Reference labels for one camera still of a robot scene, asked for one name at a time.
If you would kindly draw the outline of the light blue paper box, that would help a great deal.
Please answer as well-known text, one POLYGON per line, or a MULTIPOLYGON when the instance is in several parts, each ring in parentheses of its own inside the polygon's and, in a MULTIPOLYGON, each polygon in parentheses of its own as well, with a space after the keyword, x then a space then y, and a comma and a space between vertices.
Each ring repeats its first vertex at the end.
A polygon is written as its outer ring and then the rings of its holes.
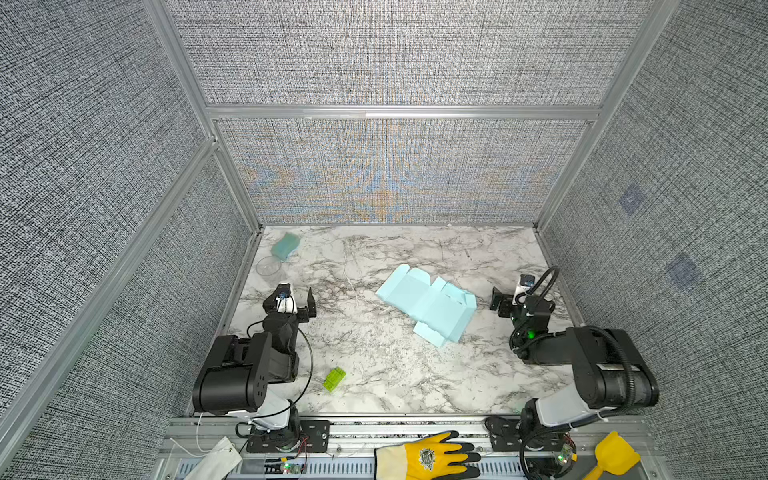
POLYGON ((415 322, 413 332, 437 348, 459 343, 477 310, 476 296, 442 277, 399 265, 376 291, 386 304, 415 322))

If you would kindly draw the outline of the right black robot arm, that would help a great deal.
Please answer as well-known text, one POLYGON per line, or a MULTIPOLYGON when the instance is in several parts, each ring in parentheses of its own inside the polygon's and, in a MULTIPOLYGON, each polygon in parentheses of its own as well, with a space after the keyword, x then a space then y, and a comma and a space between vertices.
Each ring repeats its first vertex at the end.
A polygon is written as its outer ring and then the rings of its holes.
POLYGON ((490 309, 512 321, 512 352, 527 365, 571 367, 573 381, 561 390, 528 401, 518 431, 570 427, 651 407, 658 382, 626 331, 595 326, 549 330, 555 303, 532 291, 492 290, 490 309))

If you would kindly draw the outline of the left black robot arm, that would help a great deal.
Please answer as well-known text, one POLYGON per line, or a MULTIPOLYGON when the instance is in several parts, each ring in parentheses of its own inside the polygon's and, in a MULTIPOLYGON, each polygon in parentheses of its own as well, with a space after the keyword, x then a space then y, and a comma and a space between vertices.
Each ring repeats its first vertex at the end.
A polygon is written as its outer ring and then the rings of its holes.
POLYGON ((260 332, 244 337, 216 337, 192 392, 196 413, 239 418, 255 434, 286 438, 300 434, 296 402, 280 397, 272 385, 296 380, 300 326, 317 316, 311 291, 297 304, 292 285, 279 284, 263 302, 265 317, 255 324, 260 332))

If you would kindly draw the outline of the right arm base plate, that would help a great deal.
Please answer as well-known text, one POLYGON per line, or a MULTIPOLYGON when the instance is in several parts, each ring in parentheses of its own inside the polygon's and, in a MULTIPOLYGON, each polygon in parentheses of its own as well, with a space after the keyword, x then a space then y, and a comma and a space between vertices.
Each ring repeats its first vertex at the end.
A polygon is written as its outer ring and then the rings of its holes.
MULTIPOLYGON (((484 419, 483 425, 493 452, 519 452, 524 439, 519 424, 520 418, 517 416, 490 415, 484 419)), ((546 433, 526 444, 526 454, 545 453, 568 458, 575 452, 575 443, 565 433, 546 433)))

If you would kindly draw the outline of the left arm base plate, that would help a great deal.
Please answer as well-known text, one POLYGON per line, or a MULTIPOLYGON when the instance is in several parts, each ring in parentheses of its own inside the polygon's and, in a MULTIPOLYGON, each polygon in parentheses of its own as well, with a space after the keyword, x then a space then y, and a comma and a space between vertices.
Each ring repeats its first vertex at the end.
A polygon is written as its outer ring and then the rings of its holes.
POLYGON ((299 420, 282 429, 266 430, 253 425, 245 451, 265 454, 326 453, 331 423, 327 420, 299 420))

